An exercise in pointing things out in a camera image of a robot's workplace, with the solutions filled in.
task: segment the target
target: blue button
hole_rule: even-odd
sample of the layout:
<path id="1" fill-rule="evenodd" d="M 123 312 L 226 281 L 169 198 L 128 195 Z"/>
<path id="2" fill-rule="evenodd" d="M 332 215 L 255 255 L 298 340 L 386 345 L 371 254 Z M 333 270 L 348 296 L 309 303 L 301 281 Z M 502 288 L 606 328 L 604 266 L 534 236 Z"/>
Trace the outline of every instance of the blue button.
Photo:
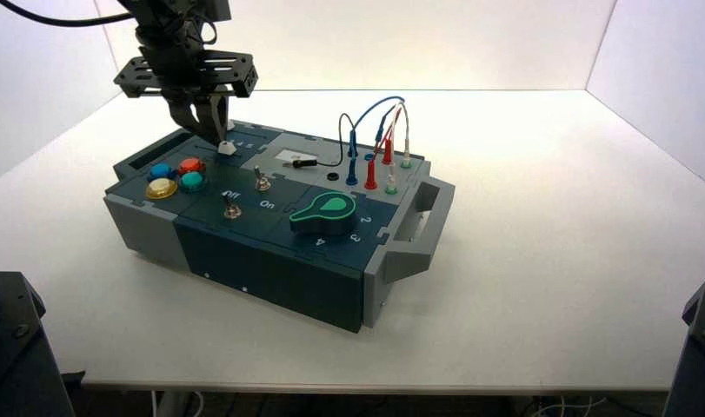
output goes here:
<path id="1" fill-rule="evenodd" d="M 157 178 L 170 178 L 171 171 L 172 169 L 167 163 L 156 163 L 150 169 L 150 175 L 148 176 L 148 180 L 152 181 L 156 180 Z"/>
<path id="2" fill-rule="evenodd" d="M 181 177 L 181 189 L 186 192 L 198 191 L 203 187 L 203 175 L 193 171 L 183 174 Z"/>

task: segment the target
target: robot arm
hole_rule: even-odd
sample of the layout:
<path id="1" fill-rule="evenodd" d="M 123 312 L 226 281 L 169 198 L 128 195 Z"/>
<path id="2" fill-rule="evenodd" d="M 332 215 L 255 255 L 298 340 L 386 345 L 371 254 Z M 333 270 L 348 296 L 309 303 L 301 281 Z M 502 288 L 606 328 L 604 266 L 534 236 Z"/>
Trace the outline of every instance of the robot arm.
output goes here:
<path id="1" fill-rule="evenodd" d="M 142 56 L 130 59 L 114 82 L 128 97 L 163 96 L 176 123 L 209 142 L 221 142 L 227 129 L 227 97 L 248 97 L 257 82 L 252 55 L 203 48 L 216 41 L 214 22 L 231 19 L 229 4 L 221 0 L 119 3 L 137 20 Z M 201 36 L 205 24 L 215 31 L 209 41 Z"/>

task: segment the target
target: round button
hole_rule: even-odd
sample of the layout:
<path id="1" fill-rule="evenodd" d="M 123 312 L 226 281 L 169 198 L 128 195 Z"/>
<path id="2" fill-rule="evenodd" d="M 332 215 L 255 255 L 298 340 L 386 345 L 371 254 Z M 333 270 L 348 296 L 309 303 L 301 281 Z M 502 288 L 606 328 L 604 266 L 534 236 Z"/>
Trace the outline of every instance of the round button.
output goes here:
<path id="1" fill-rule="evenodd" d="M 188 172 L 181 177 L 181 189 L 187 193 L 192 193 L 203 188 L 203 175 L 198 172 Z"/>
<path id="2" fill-rule="evenodd" d="M 156 163 L 150 168 L 150 174 L 148 175 L 148 181 L 155 180 L 157 178 L 169 178 L 170 177 L 170 165 L 167 163 Z"/>
<path id="3" fill-rule="evenodd" d="M 203 162 L 198 158 L 186 158 L 178 165 L 178 174 L 183 175 L 187 172 L 203 171 L 206 168 Z"/>
<path id="4" fill-rule="evenodd" d="M 175 181 L 168 178 L 157 178 L 147 184 L 145 195 L 152 200 L 159 200 L 170 197 L 176 192 L 176 189 L 178 189 L 178 184 Z"/>

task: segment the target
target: red wire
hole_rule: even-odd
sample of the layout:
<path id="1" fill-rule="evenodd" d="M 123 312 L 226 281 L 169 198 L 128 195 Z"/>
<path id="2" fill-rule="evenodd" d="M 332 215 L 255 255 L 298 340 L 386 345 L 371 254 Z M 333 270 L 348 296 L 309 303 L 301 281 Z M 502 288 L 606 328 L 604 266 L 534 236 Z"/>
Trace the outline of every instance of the red wire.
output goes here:
<path id="1" fill-rule="evenodd" d="M 373 161 L 377 158 L 377 153 L 380 151 L 380 144 L 381 143 L 386 143 L 387 141 L 393 139 L 393 130 L 394 127 L 396 126 L 396 122 L 398 122 L 398 116 L 401 114 L 401 108 L 399 107 L 398 110 L 396 111 L 396 114 L 393 116 L 393 121 L 390 122 L 388 125 L 388 129 L 385 131 L 385 135 L 383 135 L 382 140 L 378 143 L 376 143 L 376 146 L 373 148 Z"/>

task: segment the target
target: gray handle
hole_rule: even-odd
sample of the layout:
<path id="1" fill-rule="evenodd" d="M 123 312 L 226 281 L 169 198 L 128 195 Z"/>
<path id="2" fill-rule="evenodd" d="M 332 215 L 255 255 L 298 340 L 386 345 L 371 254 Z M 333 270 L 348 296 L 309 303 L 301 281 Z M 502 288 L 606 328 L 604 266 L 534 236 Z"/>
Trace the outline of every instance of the gray handle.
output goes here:
<path id="1" fill-rule="evenodd" d="M 398 281 L 429 269 L 454 199 L 454 185 L 432 177 L 421 181 L 410 200 L 409 212 L 415 215 L 430 210 L 429 219 L 422 233 L 414 241 L 397 240 L 394 237 L 387 245 L 384 275 L 386 282 Z"/>

